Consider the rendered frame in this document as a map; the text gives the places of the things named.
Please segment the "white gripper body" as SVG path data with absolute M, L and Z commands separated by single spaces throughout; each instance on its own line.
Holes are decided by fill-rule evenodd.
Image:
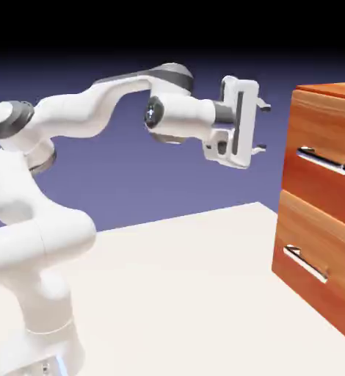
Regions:
M 222 79 L 223 103 L 233 112 L 226 159 L 235 168 L 247 169 L 253 151 L 253 134 L 259 85 L 254 80 L 225 76 Z

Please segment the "wooden drawer front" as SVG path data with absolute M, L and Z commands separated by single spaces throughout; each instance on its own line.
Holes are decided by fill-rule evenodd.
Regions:
M 345 223 L 345 176 L 297 156 L 302 146 L 345 164 L 345 98 L 292 93 L 282 188 Z
M 322 283 L 283 252 L 293 245 L 328 277 Z M 272 271 L 345 336 L 345 224 L 283 190 Z

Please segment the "wooden cabinet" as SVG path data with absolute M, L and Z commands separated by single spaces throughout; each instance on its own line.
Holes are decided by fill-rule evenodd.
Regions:
M 345 336 L 345 82 L 292 93 L 272 271 Z

